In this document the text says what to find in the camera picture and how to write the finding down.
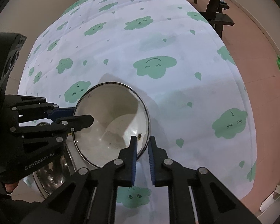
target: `pink tile floor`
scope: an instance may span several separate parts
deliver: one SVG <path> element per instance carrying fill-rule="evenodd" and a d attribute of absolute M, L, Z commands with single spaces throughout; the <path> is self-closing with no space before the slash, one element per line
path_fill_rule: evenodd
<path fill-rule="evenodd" d="M 194 4 L 205 11 L 209 0 Z M 225 0 L 234 26 L 224 26 L 222 40 L 245 83 L 255 120 L 257 165 L 254 186 L 241 201 L 256 213 L 280 183 L 280 71 L 277 54 L 258 26 L 235 4 Z"/>

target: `white tablecloth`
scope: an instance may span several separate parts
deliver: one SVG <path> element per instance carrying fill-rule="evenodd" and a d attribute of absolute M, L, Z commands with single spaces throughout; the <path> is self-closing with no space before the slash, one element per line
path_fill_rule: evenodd
<path fill-rule="evenodd" d="M 18 94 L 74 107 L 98 83 L 127 84 L 148 107 L 158 147 L 247 195 L 252 109 L 235 62 L 196 9 L 186 0 L 83 0 L 69 10 L 37 38 Z M 152 186 L 147 151 L 117 202 L 116 223 L 169 223 L 167 188 Z"/>

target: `beige wall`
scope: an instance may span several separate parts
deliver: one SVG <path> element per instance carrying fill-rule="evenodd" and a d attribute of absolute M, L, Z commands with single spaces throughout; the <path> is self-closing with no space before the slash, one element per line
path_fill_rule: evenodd
<path fill-rule="evenodd" d="M 272 0 L 232 0 L 252 16 L 269 41 L 280 53 L 280 8 Z"/>
<path fill-rule="evenodd" d="M 0 32 L 23 34 L 27 40 L 7 85 L 7 94 L 17 94 L 29 52 L 37 37 L 77 0 L 10 0 L 0 14 Z"/>

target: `silver bolt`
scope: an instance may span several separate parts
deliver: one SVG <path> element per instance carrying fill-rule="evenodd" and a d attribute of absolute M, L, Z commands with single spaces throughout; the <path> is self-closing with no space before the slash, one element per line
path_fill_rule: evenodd
<path fill-rule="evenodd" d="M 56 137 L 56 141 L 57 141 L 57 142 L 63 142 L 63 138 L 60 137 L 60 136 L 59 136 L 59 137 Z"/>
<path fill-rule="evenodd" d="M 115 159 L 115 160 L 113 161 L 113 163 L 114 163 L 115 165 L 120 165 L 120 164 L 123 163 L 123 160 L 120 159 L 120 158 L 117 158 L 117 159 Z"/>
<path fill-rule="evenodd" d="M 208 170 L 207 170 L 207 168 L 205 168 L 205 167 L 199 168 L 198 171 L 199 171 L 199 173 L 201 173 L 201 174 L 207 174 L 207 173 L 208 173 Z"/>
<path fill-rule="evenodd" d="M 84 175 L 84 174 L 88 173 L 88 169 L 85 167 L 82 167 L 78 170 L 78 173 L 81 175 Z"/>
<path fill-rule="evenodd" d="M 170 158 L 166 158 L 166 159 L 164 160 L 164 163 L 165 163 L 166 165 L 171 165 L 171 164 L 173 163 L 173 160 L 170 159 Z"/>

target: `table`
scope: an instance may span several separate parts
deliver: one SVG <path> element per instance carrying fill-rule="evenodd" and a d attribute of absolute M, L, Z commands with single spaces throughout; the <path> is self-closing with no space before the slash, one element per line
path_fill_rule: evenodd
<path fill-rule="evenodd" d="M 239 199 L 250 192 L 256 134 L 245 86 L 222 40 L 186 0 L 85 1 L 37 38 L 18 94 L 74 107 L 106 81 L 143 98 L 151 134 L 170 158 L 207 167 Z M 167 189 L 152 186 L 147 151 L 135 186 L 119 188 L 117 202 L 116 223 L 169 223 Z"/>

